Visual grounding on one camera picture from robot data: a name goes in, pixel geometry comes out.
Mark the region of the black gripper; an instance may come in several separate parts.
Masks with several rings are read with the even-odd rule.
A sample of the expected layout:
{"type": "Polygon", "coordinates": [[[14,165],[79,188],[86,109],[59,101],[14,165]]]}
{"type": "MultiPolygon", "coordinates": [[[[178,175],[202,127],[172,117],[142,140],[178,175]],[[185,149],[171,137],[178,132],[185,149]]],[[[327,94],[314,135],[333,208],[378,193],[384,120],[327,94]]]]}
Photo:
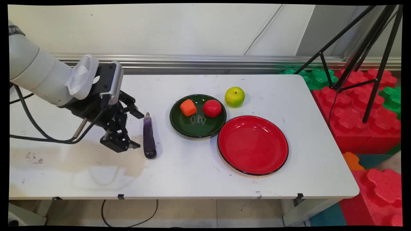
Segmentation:
{"type": "Polygon", "coordinates": [[[84,100],[73,99],[63,105],[71,113],[82,119],[86,118],[89,122],[94,121],[95,125],[103,128],[106,133],[100,139],[100,143],[117,153],[129,149],[140,148],[140,144],[132,141],[128,135],[125,125],[127,122],[126,113],[131,114],[137,119],[145,117],[135,105],[135,98],[127,93],[120,91],[119,99],[115,104],[109,104],[112,97],[109,94],[94,94],[84,100]]]}

